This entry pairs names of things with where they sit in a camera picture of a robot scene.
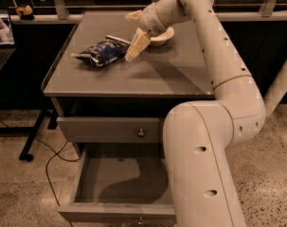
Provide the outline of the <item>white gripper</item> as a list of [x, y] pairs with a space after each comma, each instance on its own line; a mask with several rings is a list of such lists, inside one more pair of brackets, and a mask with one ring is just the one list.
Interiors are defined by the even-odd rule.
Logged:
[[125, 55], [126, 61], [133, 61], [151, 43], [151, 36], [157, 37], [174, 24], [184, 23], [190, 19], [179, 0], [159, 0], [143, 10], [132, 11], [125, 15], [129, 22], [140, 28], [132, 39]]

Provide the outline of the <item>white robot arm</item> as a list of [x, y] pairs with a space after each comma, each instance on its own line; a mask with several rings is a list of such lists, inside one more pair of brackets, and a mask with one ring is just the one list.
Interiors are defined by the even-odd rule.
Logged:
[[259, 88], [213, 10], [213, 0], [160, 0], [127, 16], [139, 30], [136, 58], [153, 37], [193, 21], [214, 97], [170, 110], [163, 148], [177, 227], [246, 227], [225, 151], [255, 137], [265, 120]]

